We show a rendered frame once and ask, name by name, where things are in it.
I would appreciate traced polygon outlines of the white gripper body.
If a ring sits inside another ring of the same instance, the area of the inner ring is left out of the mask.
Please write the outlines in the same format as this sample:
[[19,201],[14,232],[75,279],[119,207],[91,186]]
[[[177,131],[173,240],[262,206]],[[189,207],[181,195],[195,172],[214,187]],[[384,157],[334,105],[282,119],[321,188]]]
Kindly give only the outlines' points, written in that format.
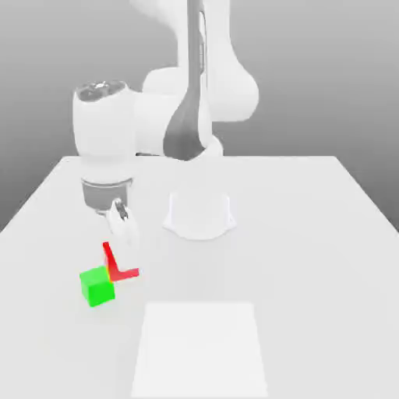
[[110,242],[117,248],[132,249],[139,245],[139,229],[131,210],[127,217],[121,218],[118,211],[109,210],[107,220],[111,230]]

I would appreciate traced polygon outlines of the small green cube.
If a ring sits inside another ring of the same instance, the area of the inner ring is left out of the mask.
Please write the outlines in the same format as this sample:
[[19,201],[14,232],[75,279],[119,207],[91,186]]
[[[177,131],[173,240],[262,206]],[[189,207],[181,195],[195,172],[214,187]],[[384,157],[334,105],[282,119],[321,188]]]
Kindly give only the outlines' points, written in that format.
[[83,297],[90,307],[115,299],[114,283],[105,266],[96,267],[79,275]]

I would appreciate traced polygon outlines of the small red cube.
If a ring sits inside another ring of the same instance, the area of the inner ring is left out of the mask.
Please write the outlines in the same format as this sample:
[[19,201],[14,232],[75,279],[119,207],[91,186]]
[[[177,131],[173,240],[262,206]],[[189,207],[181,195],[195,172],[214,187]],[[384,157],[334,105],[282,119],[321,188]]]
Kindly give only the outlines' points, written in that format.
[[133,268],[130,270],[121,271],[118,268],[118,264],[116,263],[109,242],[103,242],[102,246],[104,251],[105,266],[111,282],[128,280],[131,278],[138,277],[140,275],[139,268]]

